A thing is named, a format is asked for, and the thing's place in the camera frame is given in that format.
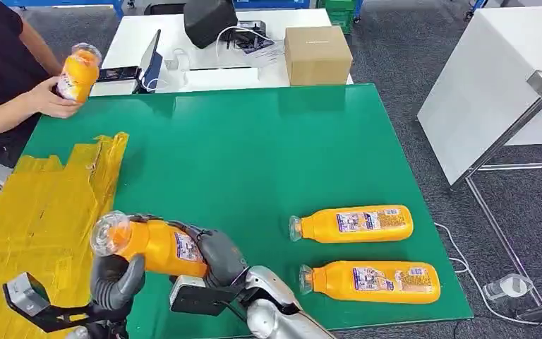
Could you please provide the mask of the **person's right hand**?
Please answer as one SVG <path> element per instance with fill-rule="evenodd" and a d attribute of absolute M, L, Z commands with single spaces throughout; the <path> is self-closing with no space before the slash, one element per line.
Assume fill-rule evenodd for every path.
<path fill-rule="evenodd" d="M 83 105 L 81 102 L 64 99 L 53 92 L 58 82 L 59 77 L 54 76 L 26 92 L 25 99 L 31 111 L 40 112 L 49 117 L 67 119 L 80 109 Z"/>

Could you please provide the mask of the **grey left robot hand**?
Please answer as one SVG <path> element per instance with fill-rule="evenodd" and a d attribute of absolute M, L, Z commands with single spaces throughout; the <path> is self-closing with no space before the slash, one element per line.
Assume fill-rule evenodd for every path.
<path fill-rule="evenodd" d="M 124 308 L 145 284 L 145 257 L 135 254 L 128 261 L 123 256 L 95 256 L 90 273 L 92 300 L 107 310 Z"/>

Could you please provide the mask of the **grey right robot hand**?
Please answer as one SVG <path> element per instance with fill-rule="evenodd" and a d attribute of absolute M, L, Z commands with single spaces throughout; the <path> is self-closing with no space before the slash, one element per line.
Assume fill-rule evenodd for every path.
<path fill-rule="evenodd" d="M 248 270 L 243 254 L 225 233 L 154 215 L 130 215 L 128 245 L 119 253 L 143 254 L 146 269 L 170 276 L 202 278 L 207 287 L 241 283 Z"/>

